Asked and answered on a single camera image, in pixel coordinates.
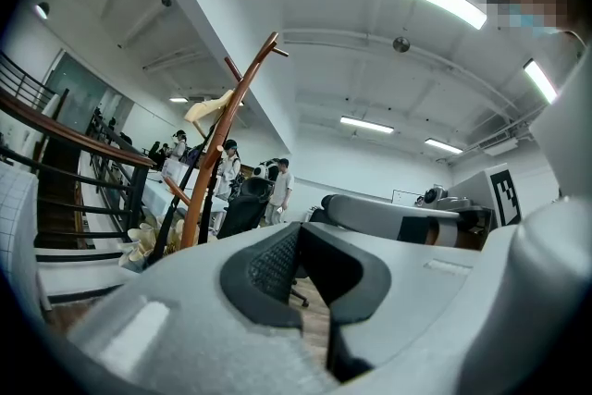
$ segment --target ceiling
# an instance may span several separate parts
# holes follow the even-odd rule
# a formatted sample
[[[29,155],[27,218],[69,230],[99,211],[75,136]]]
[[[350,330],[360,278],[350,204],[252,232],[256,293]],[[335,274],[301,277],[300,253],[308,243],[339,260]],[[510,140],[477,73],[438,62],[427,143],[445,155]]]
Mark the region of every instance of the ceiling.
[[[220,95],[228,76],[175,0],[83,0],[114,42],[171,95]],[[461,148],[545,105],[523,72],[533,57],[557,88],[582,47],[566,34],[534,38],[487,11],[477,31],[419,0],[282,0],[282,38],[296,74],[301,127],[357,137],[433,159],[448,155],[427,138]],[[412,48],[391,44],[404,36]],[[241,110],[249,122],[253,113]],[[339,123],[341,116],[391,126],[382,135]]]

